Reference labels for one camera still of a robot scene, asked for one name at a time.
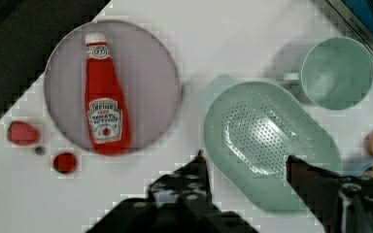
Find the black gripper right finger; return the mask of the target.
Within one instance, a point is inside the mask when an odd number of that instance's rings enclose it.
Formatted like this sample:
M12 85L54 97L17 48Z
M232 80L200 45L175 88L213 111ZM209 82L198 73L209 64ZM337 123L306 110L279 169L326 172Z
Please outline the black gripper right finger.
M373 233L373 178L341 176L291 155L287 181L325 233Z

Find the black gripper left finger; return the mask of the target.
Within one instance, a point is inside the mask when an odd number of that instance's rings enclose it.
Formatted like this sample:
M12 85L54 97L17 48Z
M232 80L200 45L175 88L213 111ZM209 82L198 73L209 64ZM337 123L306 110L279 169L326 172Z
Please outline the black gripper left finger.
M199 150L189 163L162 175L148 186L148 201L159 210L184 211L188 202L198 199L212 201L203 150Z

